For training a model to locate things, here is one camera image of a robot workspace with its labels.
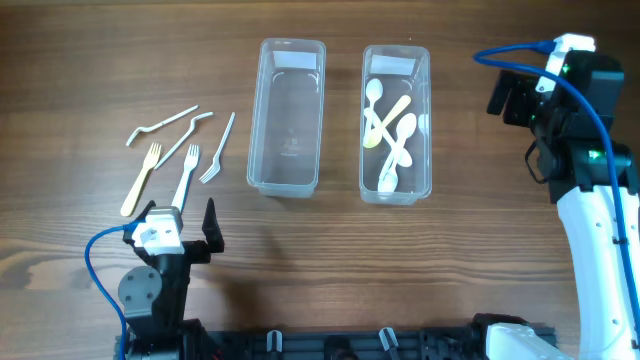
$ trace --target plastic fork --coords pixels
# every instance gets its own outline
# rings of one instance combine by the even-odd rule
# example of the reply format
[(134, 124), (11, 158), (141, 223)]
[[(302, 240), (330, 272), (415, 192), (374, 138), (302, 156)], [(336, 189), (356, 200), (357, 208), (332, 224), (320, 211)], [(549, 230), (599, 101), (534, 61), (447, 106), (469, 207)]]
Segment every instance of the plastic fork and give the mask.
[(131, 216), (133, 210), (136, 208), (136, 204), (138, 203), (138, 199), (140, 198), (140, 193), (142, 192), (142, 187), (144, 186), (144, 181), (147, 179), (147, 175), (149, 171), (153, 169), (154, 166), (158, 163), (158, 159), (160, 159), (160, 154), (162, 153), (162, 145), (158, 143), (151, 144), (151, 148), (147, 153), (147, 156), (144, 158), (144, 162), (142, 163), (142, 170), (140, 170), (140, 174), (138, 174), (138, 178), (133, 183), (131, 190), (129, 191), (129, 195), (124, 199), (124, 204), (122, 204), (122, 208), (120, 209), (120, 215), (122, 216)]
[(229, 119), (229, 124), (227, 124), (227, 129), (224, 131), (224, 135), (222, 136), (222, 140), (220, 140), (220, 145), (218, 146), (218, 151), (213, 155), (213, 164), (201, 177), (200, 181), (205, 184), (207, 181), (213, 179), (220, 172), (220, 154), (222, 153), (222, 148), (224, 144), (227, 142), (227, 137), (229, 136), (229, 132), (231, 131), (231, 126), (233, 125), (233, 119), (236, 118), (236, 113), (231, 114), (231, 119)]
[(189, 180), (191, 179), (191, 173), (198, 166), (198, 159), (200, 158), (200, 147), (198, 145), (189, 145), (189, 151), (187, 151), (187, 157), (184, 159), (184, 172), (182, 178), (180, 178), (180, 184), (178, 190), (173, 197), (171, 206), (175, 206), (182, 212), (184, 203), (187, 200), (187, 189), (189, 188)]

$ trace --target plastic container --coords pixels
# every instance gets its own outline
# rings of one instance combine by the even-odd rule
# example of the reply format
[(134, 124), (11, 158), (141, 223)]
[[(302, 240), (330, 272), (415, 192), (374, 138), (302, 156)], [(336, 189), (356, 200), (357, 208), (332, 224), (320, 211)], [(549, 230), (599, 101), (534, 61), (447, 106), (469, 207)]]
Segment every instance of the plastic container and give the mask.
[[(375, 204), (411, 205), (431, 193), (431, 79), (429, 52), (422, 47), (399, 45), (372, 45), (364, 51), (362, 66), (362, 99), (360, 115), (360, 196)], [(396, 140), (396, 125), (407, 113), (414, 113), (418, 126), (407, 139), (405, 149), (413, 159), (411, 167), (396, 167), (398, 186), (395, 192), (378, 192), (378, 178), (391, 147), (382, 139), (373, 148), (363, 147), (366, 118), (364, 109), (369, 106), (365, 88), (369, 80), (382, 82), (383, 93), (375, 103), (375, 112), (384, 119), (403, 95), (411, 96), (411, 103), (388, 126)]]
[(247, 182), (263, 195), (307, 198), (318, 184), (325, 64), (320, 41), (262, 43)]

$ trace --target white plastic fork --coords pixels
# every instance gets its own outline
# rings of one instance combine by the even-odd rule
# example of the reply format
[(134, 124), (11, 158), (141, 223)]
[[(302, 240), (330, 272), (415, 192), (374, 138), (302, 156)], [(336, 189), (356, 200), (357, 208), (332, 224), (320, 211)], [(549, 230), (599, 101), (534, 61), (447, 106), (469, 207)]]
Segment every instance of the white plastic fork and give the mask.
[(153, 169), (153, 166), (158, 162), (160, 158), (160, 153), (162, 153), (162, 145), (158, 143), (151, 144), (151, 148), (147, 153), (147, 156), (144, 158), (144, 162), (142, 163), (142, 170), (140, 170), (140, 174), (138, 174), (138, 178), (133, 183), (131, 190), (129, 191), (129, 195), (124, 200), (124, 204), (122, 204), (122, 208), (120, 209), (120, 215), (122, 216), (131, 216), (133, 210), (136, 208), (136, 204), (138, 203), (138, 198), (140, 198), (140, 193), (142, 192), (142, 186), (144, 186), (144, 181), (149, 174), (149, 171)]
[(196, 105), (196, 106), (194, 106), (192, 108), (189, 108), (189, 109), (181, 112), (180, 114), (173, 115), (172, 117), (168, 118), (167, 120), (163, 120), (163, 121), (161, 121), (161, 122), (159, 122), (159, 123), (157, 123), (157, 124), (155, 124), (153, 126), (140, 126), (140, 127), (138, 127), (137, 129), (135, 129), (133, 131), (133, 134), (131, 134), (131, 136), (129, 136), (129, 140), (127, 140), (127, 146), (131, 146), (131, 143), (133, 142), (133, 139), (135, 139), (136, 136), (138, 136), (138, 134), (140, 134), (141, 132), (152, 132), (153, 130), (155, 130), (155, 129), (159, 128), (159, 127), (165, 126), (165, 125), (167, 125), (169, 123), (172, 123), (172, 122), (180, 119), (181, 117), (187, 115), (188, 113), (196, 110), (198, 107), (199, 107), (199, 105)]
[(213, 155), (213, 164), (201, 177), (200, 181), (205, 184), (207, 181), (213, 179), (220, 172), (220, 154), (222, 153), (222, 148), (224, 144), (227, 142), (227, 137), (229, 136), (229, 132), (231, 131), (231, 126), (233, 125), (233, 119), (235, 119), (236, 113), (231, 114), (231, 119), (229, 119), (229, 124), (227, 125), (227, 129), (224, 131), (224, 135), (222, 135), (222, 140), (220, 140), (220, 145), (218, 146), (218, 151)]
[(182, 212), (184, 203), (187, 200), (187, 188), (189, 187), (189, 180), (191, 179), (191, 173), (198, 166), (198, 159), (200, 158), (200, 147), (198, 145), (189, 145), (189, 151), (187, 157), (184, 159), (184, 172), (182, 178), (180, 178), (180, 184), (178, 190), (173, 197), (171, 206), (175, 206)]
[(167, 161), (171, 157), (171, 155), (173, 155), (173, 153), (180, 147), (180, 145), (182, 145), (182, 143), (185, 140), (187, 140), (189, 135), (191, 135), (191, 133), (194, 132), (195, 129), (196, 129), (196, 121), (198, 121), (198, 120), (200, 120), (202, 118), (205, 118), (207, 116), (212, 116), (212, 115), (213, 115), (212, 112), (208, 112), (208, 113), (200, 114), (200, 115), (194, 117), (193, 119), (191, 119), (191, 124), (189, 125), (189, 130), (187, 130), (187, 132), (184, 135), (182, 135), (180, 140), (178, 140), (178, 142), (175, 145), (173, 145), (173, 147), (169, 151), (167, 151), (167, 153), (162, 158), (162, 160), (160, 160), (158, 162), (158, 165), (156, 165), (156, 167), (154, 167), (153, 169), (154, 170), (160, 169), (160, 166), (162, 166), (162, 164), (164, 164), (164, 162)]

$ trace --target wood grain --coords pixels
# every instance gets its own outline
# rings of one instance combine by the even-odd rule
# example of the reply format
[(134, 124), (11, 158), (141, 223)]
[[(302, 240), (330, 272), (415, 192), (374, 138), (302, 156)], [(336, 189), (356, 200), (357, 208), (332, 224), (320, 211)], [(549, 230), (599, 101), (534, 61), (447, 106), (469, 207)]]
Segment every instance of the wood grain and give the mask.
[[(638, 153), (638, 10), (595, 0), (0, 8), (0, 359), (111, 359), (119, 325), (91, 283), (84, 246), (127, 221), (119, 209), (150, 143), (168, 148), (188, 125), (127, 148), (131, 132), (194, 104), (217, 114), (189, 141), (203, 152), (195, 179), (237, 117), (222, 172), (193, 181), (184, 209), (184, 237), (197, 239), (213, 197), (227, 243), (211, 265), (194, 267), (187, 316), (212, 330), (302, 331), (462, 324), (499, 312), (555, 326), (560, 348), (575, 354), (571, 254), (546, 188), (522, 160), (532, 136), (485, 114), (497, 71), (471, 55), (567, 31), (596, 36), (626, 67), (613, 135)], [(246, 183), (268, 37), (327, 46), (320, 182), (309, 200), (266, 198)], [(371, 44), (431, 53), (434, 190), (411, 207), (360, 199), (360, 77)], [(186, 148), (151, 175), (138, 211), (171, 202)], [(141, 264), (115, 235), (93, 259), (110, 291)]]

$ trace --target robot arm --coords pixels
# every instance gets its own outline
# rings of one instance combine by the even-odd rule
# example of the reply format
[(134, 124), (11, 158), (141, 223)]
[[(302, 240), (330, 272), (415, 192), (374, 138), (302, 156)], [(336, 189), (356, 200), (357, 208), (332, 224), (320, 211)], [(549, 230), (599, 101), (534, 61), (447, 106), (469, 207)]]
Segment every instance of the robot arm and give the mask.
[[(634, 277), (638, 259), (638, 196), (621, 189)], [(638, 359), (633, 315), (617, 244), (611, 187), (579, 187), (558, 201), (569, 238), (580, 304), (580, 352), (585, 359)]]
[[(563, 55), (562, 66), (555, 68), (561, 69), (561, 77), (591, 103), (608, 131), (624, 81), (620, 64), (606, 55), (594, 53), (591, 48), (583, 51), (569, 48)], [(636, 332), (629, 295), (632, 292), (631, 296), (635, 296), (639, 289), (637, 285), (629, 288), (632, 281), (626, 282), (630, 275), (635, 279), (640, 276), (640, 265), (637, 264), (640, 261), (639, 182), (635, 161), (628, 148), (613, 144), (614, 167), (627, 229), (627, 239), (621, 242), (599, 133), (573, 96), (563, 88), (551, 87), (553, 91), (541, 92), (542, 80), (503, 70), (487, 112), (503, 113), (506, 124), (528, 127), (535, 136), (525, 161), (538, 183), (549, 184), (551, 202), (557, 203), (569, 239), (580, 305), (580, 357), (640, 359), (637, 340), (634, 340)], [(542, 179), (535, 177), (529, 165), (529, 156), (536, 147), (539, 149), (537, 168)], [(631, 259), (630, 269), (624, 266), (622, 253), (625, 251)], [(531, 354), (555, 358), (552, 347), (538, 346), (540, 343), (534, 341), (535, 336), (526, 335), (526, 329), (508, 325), (494, 324), (487, 328), (487, 357), (508, 359), (518, 353), (518, 358), (524, 359), (520, 355), (527, 352), (516, 349), (529, 348)], [(509, 355), (504, 349), (514, 352)], [(541, 349), (549, 353), (540, 353)]]
[(119, 340), (125, 342), (126, 358), (219, 359), (219, 348), (200, 321), (183, 320), (191, 265), (208, 264), (211, 254), (224, 252), (213, 200), (202, 222), (205, 240), (182, 240), (182, 216), (173, 206), (151, 201), (135, 222), (123, 241), (146, 265), (129, 271), (118, 287), (129, 324), (127, 338)]

